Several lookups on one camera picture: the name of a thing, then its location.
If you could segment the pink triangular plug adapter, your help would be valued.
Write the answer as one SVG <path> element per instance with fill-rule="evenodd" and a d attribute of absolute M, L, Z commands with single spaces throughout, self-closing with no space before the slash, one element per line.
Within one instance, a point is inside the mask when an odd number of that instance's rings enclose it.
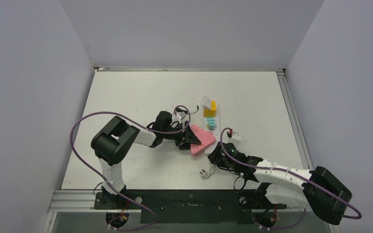
<path fill-rule="evenodd" d="M 212 146 L 216 142 L 215 136 L 200 128 L 197 125 L 190 126 L 194 135 L 199 139 L 200 143 L 190 143 L 190 154 L 191 156 L 197 156 L 200 153 L 204 152 L 207 148 Z"/>

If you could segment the white power strip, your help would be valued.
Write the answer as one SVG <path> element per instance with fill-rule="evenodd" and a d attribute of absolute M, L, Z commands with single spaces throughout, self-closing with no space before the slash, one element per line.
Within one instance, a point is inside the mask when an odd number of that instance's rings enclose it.
<path fill-rule="evenodd" d="M 207 127 L 206 117 L 203 118 L 204 130 L 215 137 L 215 142 L 210 147 L 204 150 L 204 153 L 206 155 L 209 155 L 216 148 L 217 143 L 220 140 L 220 118 L 216 116 L 215 119 L 216 119 L 216 127 L 213 129 L 209 129 Z"/>

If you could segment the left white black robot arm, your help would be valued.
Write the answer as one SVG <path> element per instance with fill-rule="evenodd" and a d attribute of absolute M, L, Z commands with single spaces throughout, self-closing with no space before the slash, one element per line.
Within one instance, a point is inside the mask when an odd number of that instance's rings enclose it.
<path fill-rule="evenodd" d="M 191 144 L 200 145 L 188 122 L 174 123 L 173 115 L 159 112 L 155 121 L 145 129 L 128 124 L 122 117 L 113 117 L 92 139 L 91 148 L 102 166 L 107 179 L 102 184 L 102 194 L 114 209 L 125 204 L 123 194 L 126 185 L 122 177 L 122 161 L 133 144 L 156 148 L 163 140 L 172 140 L 180 150 L 187 150 Z"/>

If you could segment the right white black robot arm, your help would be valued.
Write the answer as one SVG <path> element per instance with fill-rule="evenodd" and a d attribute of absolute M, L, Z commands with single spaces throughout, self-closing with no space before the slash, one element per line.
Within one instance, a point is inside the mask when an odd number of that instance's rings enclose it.
<path fill-rule="evenodd" d="M 345 217 L 352 192 L 328 169 L 313 170 L 281 166 L 239 152 L 232 143 L 218 143 L 209 162 L 259 183 L 256 204 L 262 208 L 283 204 L 311 210 L 318 218 L 339 225 Z"/>

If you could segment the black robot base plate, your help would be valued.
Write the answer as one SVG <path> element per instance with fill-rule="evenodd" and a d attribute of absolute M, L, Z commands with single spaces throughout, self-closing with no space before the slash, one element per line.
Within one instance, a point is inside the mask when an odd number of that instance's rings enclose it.
<path fill-rule="evenodd" d="M 150 209 L 119 197 L 118 201 L 96 194 L 94 209 L 106 210 L 107 219 L 125 215 L 127 220 L 140 215 L 141 223 L 222 223 L 250 224 L 267 220 L 283 204 L 266 204 L 259 192 L 249 190 L 127 190 L 125 195 L 138 199 Z"/>

